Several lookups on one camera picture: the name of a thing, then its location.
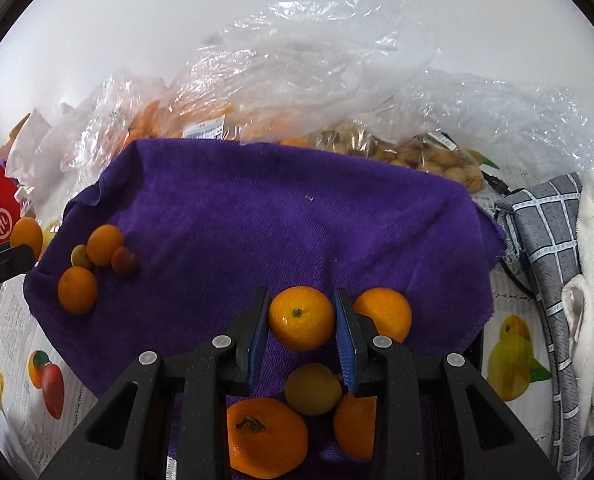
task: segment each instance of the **gray checkered cloth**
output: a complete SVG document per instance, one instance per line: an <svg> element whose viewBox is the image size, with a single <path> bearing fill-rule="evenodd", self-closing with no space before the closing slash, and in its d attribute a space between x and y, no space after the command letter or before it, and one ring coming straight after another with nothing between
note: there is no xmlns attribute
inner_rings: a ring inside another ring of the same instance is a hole
<svg viewBox="0 0 594 480"><path fill-rule="evenodd" d="M590 468L594 439L582 440L575 373L568 354L562 288L580 273L577 215L581 182L576 173L513 193L496 203L510 246L535 292L548 345L553 389L553 441L549 458L563 480Z"/></svg>

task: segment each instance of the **white label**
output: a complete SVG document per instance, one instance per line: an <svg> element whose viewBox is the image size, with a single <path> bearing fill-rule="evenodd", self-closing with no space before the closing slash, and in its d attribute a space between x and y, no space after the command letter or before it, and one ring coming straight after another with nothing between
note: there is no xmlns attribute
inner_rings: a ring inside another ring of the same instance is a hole
<svg viewBox="0 0 594 480"><path fill-rule="evenodd" d="M184 139L221 139L223 136L223 123L226 116L217 119L202 121L188 126L183 133Z"/></svg>
<svg viewBox="0 0 594 480"><path fill-rule="evenodd" d="M442 144L443 146L447 147L452 152L454 152L458 148L457 144L455 144L451 139L446 137L444 134L430 132L428 135L433 137L433 139L435 139L437 142L439 142L439 144Z"/></svg>

